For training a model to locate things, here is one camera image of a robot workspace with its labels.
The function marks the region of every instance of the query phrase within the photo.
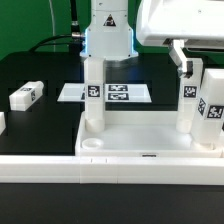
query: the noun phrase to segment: white pillar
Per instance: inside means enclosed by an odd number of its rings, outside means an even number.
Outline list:
[[[105,127],[105,61],[87,58],[84,62],[85,119],[89,132],[101,132]]]
[[[188,79],[181,77],[176,128],[189,133],[198,104],[203,62],[199,58],[189,58],[193,62],[193,75]]]

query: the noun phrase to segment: white block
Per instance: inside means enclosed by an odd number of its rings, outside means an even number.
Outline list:
[[[11,110],[26,111],[43,95],[44,84],[28,82],[9,96]]]
[[[87,58],[84,62],[85,83],[103,84],[105,66],[103,58]]]
[[[5,116],[3,112],[0,112],[0,135],[5,130]]]
[[[191,135],[195,141],[192,146],[215,144],[218,141],[223,125],[223,111],[224,70],[206,69],[192,123]]]
[[[193,75],[181,78],[176,128],[179,132],[189,133],[198,103],[203,63],[201,59],[191,58]]]
[[[89,132],[101,132],[105,126],[105,63],[101,58],[88,58],[84,62],[85,119]]]

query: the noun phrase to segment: green background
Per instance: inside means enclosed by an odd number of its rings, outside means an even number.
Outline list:
[[[69,34],[71,25],[70,1],[52,0],[56,20],[56,34]],[[78,19],[82,31],[90,23],[91,0],[77,0]],[[136,1],[129,0],[128,21],[134,24]],[[1,0],[0,1],[0,59],[7,54],[27,51],[39,41],[52,36],[51,12],[48,0]],[[135,48],[141,53],[167,52],[166,48],[142,47],[136,43]],[[53,47],[40,50],[52,51]],[[56,51],[65,51],[66,47],[57,47]],[[209,53],[210,58],[223,64],[220,53]]]

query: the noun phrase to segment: black table surface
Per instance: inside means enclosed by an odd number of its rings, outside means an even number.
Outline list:
[[[78,54],[14,53],[0,62],[0,111],[7,129],[2,155],[72,155],[83,103],[58,103],[64,83],[83,82]],[[107,103],[107,110],[176,110],[176,67],[167,54],[140,55],[136,64],[108,68],[107,83],[147,84],[151,104]],[[9,95],[28,81],[42,81],[44,95],[26,112],[11,111]]]
[[[26,112],[8,96],[41,80],[44,96]],[[80,103],[57,103],[67,82],[83,82],[78,55],[14,53],[0,62],[0,111],[7,129],[2,155],[73,155]],[[107,104],[108,110],[176,110],[178,79],[168,55],[141,55],[136,65],[107,69],[108,83],[146,83],[152,104]],[[188,185],[0,184],[0,223],[221,224],[224,187]]]

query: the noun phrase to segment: white box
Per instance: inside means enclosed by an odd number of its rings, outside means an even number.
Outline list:
[[[11,110],[26,111],[43,95],[44,84],[28,82],[9,96]]]

